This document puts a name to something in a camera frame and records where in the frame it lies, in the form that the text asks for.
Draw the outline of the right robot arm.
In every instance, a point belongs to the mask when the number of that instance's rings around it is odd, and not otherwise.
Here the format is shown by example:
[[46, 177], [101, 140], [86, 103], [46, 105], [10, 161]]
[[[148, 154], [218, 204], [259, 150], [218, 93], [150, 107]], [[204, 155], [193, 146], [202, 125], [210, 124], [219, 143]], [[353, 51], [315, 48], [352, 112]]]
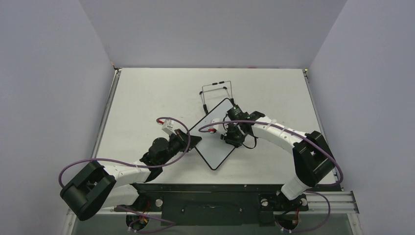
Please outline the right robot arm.
[[226, 143], [239, 147], [244, 138], [250, 135], [273, 143], [292, 154], [295, 175], [276, 195], [277, 205], [282, 209], [294, 205], [296, 198], [315, 187], [335, 168], [331, 150], [318, 131], [296, 131], [277, 123], [261, 112], [243, 112], [237, 105], [227, 111], [227, 116], [230, 122], [224, 125]]

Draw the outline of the small whiteboard black frame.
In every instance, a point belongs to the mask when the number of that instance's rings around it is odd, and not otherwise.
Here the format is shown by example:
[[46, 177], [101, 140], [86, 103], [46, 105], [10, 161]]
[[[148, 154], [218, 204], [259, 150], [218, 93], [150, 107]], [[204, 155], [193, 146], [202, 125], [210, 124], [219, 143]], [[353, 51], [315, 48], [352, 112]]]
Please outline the small whiteboard black frame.
[[202, 138], [195, 148], [211, 170], [217, 170], [235, 147], [225, 143], [220, 133], [202, 133], [199, 129], [213, 120], [229, 120], [226, 114], [232, 107], [233, 104], [229, 98], [223, 99], [190, 129], [192, 136]]

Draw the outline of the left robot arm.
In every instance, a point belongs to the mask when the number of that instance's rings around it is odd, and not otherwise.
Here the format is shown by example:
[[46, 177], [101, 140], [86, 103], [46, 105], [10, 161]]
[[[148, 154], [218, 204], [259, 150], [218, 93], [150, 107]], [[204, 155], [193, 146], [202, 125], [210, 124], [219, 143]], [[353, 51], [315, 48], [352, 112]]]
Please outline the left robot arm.
[[202, 137], [177, 129], [168, 139], [153, 140], [138, 164], [123, 164], [112, 159], [110, 165], [102, 165], [98, 159], [89, 161], [63, 185], [60, 197], [81, 221], [112, 206], [129, 206], [139, 211], [144, 208], [146, 197], [133, 184], [154, 180], [169, 160], [178, 153], [188, 152], [201, 141]]

